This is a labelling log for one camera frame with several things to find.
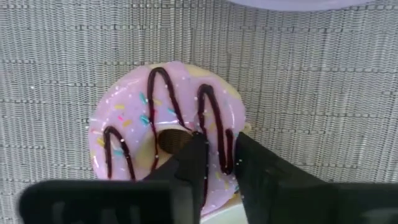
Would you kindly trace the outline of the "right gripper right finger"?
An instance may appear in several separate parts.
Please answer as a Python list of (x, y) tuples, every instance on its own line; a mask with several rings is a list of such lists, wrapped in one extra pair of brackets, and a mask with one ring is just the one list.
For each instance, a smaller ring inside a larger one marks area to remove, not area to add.
[(248, 224), (269, 223), (271, 206), (283, 185), (307, 187), (325, 183), (242, 132), (236, 140), (234, 160)]

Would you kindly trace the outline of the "grey woven placemat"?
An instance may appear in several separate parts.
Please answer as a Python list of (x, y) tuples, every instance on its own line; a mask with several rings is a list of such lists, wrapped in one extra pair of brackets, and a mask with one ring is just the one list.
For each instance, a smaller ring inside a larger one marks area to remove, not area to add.
[(398, 0), (0, 0), (0, 224), (44, 179), (92, 179), (88, 118), (132, 68), (182, 61), (241, 94), (251, 137), (331, 182), (398, 182)]

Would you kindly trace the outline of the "purple plate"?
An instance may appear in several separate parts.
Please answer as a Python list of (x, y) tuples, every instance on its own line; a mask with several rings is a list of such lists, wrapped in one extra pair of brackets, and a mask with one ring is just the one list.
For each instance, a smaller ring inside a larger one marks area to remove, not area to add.
[(324, 11), (369, 3), (373, 0), (227, 0), (242, 6), (275, 11)]

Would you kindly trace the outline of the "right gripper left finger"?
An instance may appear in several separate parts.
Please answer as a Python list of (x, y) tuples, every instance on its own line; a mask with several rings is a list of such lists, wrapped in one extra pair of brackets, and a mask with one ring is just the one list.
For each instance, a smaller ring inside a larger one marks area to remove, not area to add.
[(200, 224), (205, 201), (208, 140), (195, 131), (191, 139), (145, 180), (165, 183), (170, 199), (156, 200), (153, 211), (145, 212), (143, 224)]

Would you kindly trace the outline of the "pink donut chocolate drizzle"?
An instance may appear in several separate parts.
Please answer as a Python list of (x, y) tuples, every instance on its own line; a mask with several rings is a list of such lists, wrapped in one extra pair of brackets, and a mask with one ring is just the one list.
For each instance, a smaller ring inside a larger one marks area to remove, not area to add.
[(93, 170), (102, 180), (137, 182), (171, 158), (160, 144), (164, 131), (204, 134), (206, 215), (235, 195), (234, 151), (245, 126), (241, 95), (217, 74), (178, 61), (143, 65), (116, 81), (90, 118)]

